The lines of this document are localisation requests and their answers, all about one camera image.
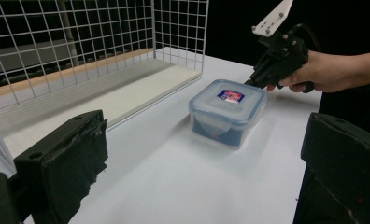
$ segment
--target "white table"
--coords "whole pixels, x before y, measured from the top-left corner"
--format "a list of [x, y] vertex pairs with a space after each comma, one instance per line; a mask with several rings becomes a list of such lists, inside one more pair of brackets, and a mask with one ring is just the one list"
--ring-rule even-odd
[[189, 100], [215, 79], [244, 82], [251, 72], [206, 57], [201, 79], [108, 130], [107, 169], [70, 223], [292, 223], [305, 170], [301, 146], [320, 92], [269, 92], [238, 150], [192, 132]]

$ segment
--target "plastic food container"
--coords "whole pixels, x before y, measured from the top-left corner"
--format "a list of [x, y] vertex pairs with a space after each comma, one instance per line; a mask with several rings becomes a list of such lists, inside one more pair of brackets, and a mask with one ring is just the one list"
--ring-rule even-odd
[[264, 90], [215, 80], [189, 101], [192, 130], [227, 147], [240, 148], [265, 103]]

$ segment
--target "container lid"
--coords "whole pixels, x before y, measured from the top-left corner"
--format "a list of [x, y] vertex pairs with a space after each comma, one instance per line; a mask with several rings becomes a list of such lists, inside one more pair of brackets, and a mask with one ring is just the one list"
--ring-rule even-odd
[[266, 101], [266, 91], [225, 79], [218, 79], [195, 95], [189, 102], [193, 113], [223, 119], [232, 125], [252, 123]]

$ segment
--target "container label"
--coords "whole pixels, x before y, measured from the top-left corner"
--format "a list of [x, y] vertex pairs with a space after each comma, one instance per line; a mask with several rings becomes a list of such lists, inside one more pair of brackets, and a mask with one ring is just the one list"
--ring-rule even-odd
[[229, 90], [223, 90], [220, 92], [220, 94], [217, 95], [224, 101], [232, 102], [232, 103], [240, 103], [244, 96], [242, 93], [238, 91], [229, 91]]

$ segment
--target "metal grid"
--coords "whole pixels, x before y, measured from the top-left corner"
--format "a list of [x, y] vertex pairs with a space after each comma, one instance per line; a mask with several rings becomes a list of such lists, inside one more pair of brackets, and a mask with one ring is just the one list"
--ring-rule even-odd
[[0, 109], [146, 60], [202, 71], [208, 0], [0, 0]]

